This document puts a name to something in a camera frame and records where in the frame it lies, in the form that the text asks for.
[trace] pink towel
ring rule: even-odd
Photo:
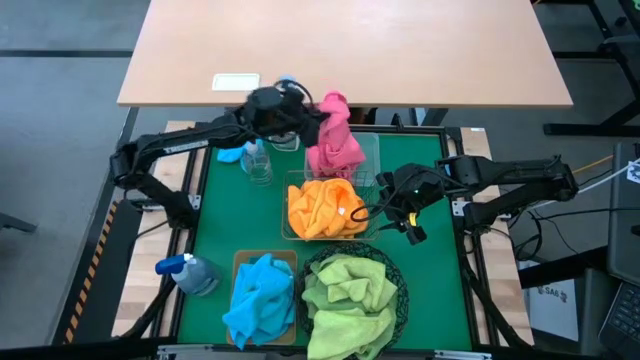
[[[365,156],[349,129],[347,99],[341,93],[331,91],[318,109],[331,116],[320,124],[318,145],[307,148],[313,176],[338,176],[351,180],[353,171]]]

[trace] wooden plank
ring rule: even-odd
[[[461,128],[460,130],[465,154],[479,155],[491,159],[489,141],[484,129]],[[455,147],[452,146],[452,141],[449,141],[449,151],[455,154]],[[474,196],[473,199],[478,202],[486,202],[497,196],[500,196],[498,187],[491,186]],[[502,230],[507,234],[509,233],[507,224],[501,220],[496,220],[492,227]],[[487,277],[489,279],[491,298],[518,335],[527,343],[533,344],[531,325],[529,324],[529,316],[525,307],[522,289],[520,288],[518,268],[515,257],[513,256],[511,240],[495,231],[483,234],[480,239]],[[469,237],[466,237],[465,244],[467,249],[471,249],[471,239]],[[473,270],[476,271],[477,268],[473,254],[470,254],[468,258]],[[489,335],[484,309],[477,296],[474,294],[473,297],[480,342],[488,344]],[[500,343],[507,345],[502,336],[500,336]]]
[[[170,121],[167,124],[165,132],[183,130],[194,126],[193,121]],[[197,183],[202,168],[202,157],[204,150],[199,150],[196,162],[195,172],[191,181],[190,193],[195,194]],[[165,184],[172,190],[180,190],[185,175],[186,163],[189,157],[188,153],[182,153],[167,156],[158,159],[156,162],[153,176],[160,182]],[[164,211],[147,212],[142,215],[140,222],[140,232],[151,228],[167,219]],[[184,250],[184,242],[187,232],[183,231],[178,243],[178,252]],[[161,276],[155,273],[155,264],[164,259],[169,247],[169,239],[171,237],[171,228],[168,225],[152,231],[140,237],[133,249],[129,271],[125,280],[125,286],[120,298],[120,305],[116,314],[116,320],[113,326],[112,335],[122,335],[129,330],[135,323],[135,320],[142,315],[144,310],[149,306],[153,298],[160,288]],[[176,290],[171,293],[170,298],[165,305],[164,318],[161,326],[161,335],[168,335],[168,326],[173,313],[173,303]]]
[[[153,0],[118,103],[243,103],[212,91],[219,73],[290,74],[351,106],[572,105],[526,0]]]

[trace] green towel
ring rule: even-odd
[[[385,277],[385,268],[342,254],[311,264],[302,293],[314,324],[310,360],[341,360],[351,354],[371,360],[391,340],[397,288]]]

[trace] orange towel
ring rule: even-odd
[[[289,224],[303,239],[353,239],[367,222],[351,220],[353,210],[364,205],[345,179],[305,181],[300,189],[288,188]],[[358,217],[366,217],[363,210]]]

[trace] green table surface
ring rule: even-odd
[[[222,315],[229,311],[233,258],[239,250],[295,250],[298,269],[329,242],[285,240],[281,235],[283,179],[300,170],[304,149],[280,152],[267,146],[273,183],[258,187],[249,182],[238,164],[221,164],[216,153],[209,167],[194,254],[218,265],[223,272],[219,287],[205,297],[187,296],[178,341],[182,344],[226,344]],[[433,165],[442,158],[440,140],[428,135],[380,134],[380,167],[393,171],[415,162]],[[378,224],[388,221],[380,215]],[[367,242],[385,252],[398,266],[409,290],[409,321],[395,349],[470,350],[467,316],[461,287],[450,205],[442,200],[421,212],[419,223],[426,241],[411,246],[404,234],[393,230]],[[298,327],[294,345],[309,339]]]

